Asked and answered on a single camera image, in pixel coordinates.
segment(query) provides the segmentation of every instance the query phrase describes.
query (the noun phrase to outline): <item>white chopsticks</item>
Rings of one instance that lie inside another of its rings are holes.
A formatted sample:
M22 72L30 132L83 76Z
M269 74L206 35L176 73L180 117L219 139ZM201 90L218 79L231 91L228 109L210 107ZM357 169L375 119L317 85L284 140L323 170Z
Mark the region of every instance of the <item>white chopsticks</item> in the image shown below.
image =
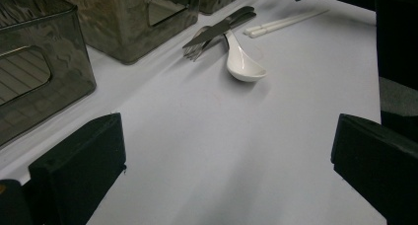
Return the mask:
M293 25L295 23L298 23L298 22L300 22L302 20L305 20L305 19L308 19L310 17L320 15L320 14L325 13L327 11L328 10L313 10L313 11L309 11L309 12L306 12L304 14L289 17L289 18L286 18L286 19L283 19L283 20L278 20L278 21L270 22L270 23L267 23L267 24L264 24L264 25L251 27L251 28L246 29L244 31L244 34L250 36L251 38L257 38L257 37L260 37L262 35L268 34L270 32L282 29L286 26Z

